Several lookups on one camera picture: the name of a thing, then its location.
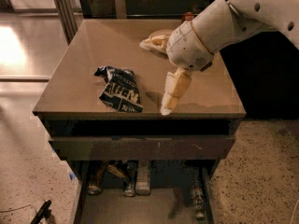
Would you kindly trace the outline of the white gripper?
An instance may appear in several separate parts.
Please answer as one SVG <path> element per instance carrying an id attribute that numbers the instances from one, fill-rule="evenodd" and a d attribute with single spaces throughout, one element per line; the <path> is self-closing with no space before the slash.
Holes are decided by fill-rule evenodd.
<path id="1" fill-rule="evenodd" d="M 139 46 L 145 50 L 167 54 L 170 63 L 178 67 L 175 73 L 168 72 L 166 76 L 160 109 L 164 116 L 176 108 L 180 98 L 189 88 L 192 81 L 190 71 L 204 71 L 214 58 L 214 54 L 206 49 L 194 31 L 191 21 L 183 22 L 170 36 L 149 37 Z"/>

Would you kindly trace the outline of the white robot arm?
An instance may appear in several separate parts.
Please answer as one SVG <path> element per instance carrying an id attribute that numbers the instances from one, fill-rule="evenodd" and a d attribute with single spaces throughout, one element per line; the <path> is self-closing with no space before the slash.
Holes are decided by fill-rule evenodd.
<path id="1" fill-rule="evenodd" d="M 177 71 L 168 73 L 160 112 L 177 106 L 192 81 L 192 72 L 207 69 L 214 54 L 272 28 L 299 48 L 299 0 L 215 0 L 174 30 L 152 33 L 140 47 L 162 53 Z"/>

